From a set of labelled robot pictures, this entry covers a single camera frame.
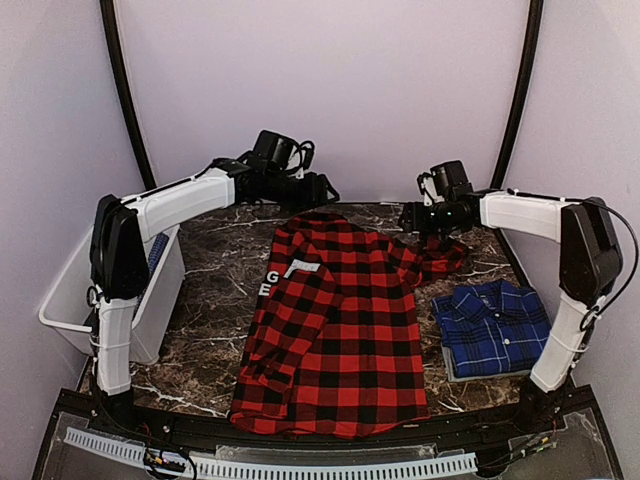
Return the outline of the red black plaid shirt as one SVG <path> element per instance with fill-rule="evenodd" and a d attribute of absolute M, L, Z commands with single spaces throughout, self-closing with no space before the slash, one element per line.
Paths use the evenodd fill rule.
<path fill-rule="evenodd" d="M 417 245 L 312 211 L 274 234 L 230 413 L 299 404 L 372 406 L 429 415 L 414 292 L 459 270 L 467 247 L 435 236 Z"/>

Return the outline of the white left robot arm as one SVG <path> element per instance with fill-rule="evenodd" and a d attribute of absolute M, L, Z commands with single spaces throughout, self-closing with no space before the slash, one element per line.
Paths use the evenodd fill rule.
<path fill-rule="evenodd" d="M 215 158 L 202 171 L 129 197 L 99 200 L 89 262 L 93 375 L 107 396 L 128 392 L 132 324 L 165 233 L 204 213 L 234 205 L 275 203 L 297 212 L 335 203 L 338 191 L 311 171 L 315 145 L 263 130 L 239 158 Z"/>

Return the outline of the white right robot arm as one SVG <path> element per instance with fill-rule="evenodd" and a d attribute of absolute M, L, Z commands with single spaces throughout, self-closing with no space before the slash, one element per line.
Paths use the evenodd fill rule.
<path fill-rule="evenodd" d="M 538 390 L 559 389 L 587 350 L 596 322 L 622 293 L 615 285 L 623 256 L 613 225 L 622 215 L 596 197 L 477 190 L 459 160 L 432 167 L 418 176 L 417 184 L 421 200 L 405 203 L 398 220 L 405 232 L 447 238 L 482 226 L 559 245 L 558 311 L 530 373 Z"/>

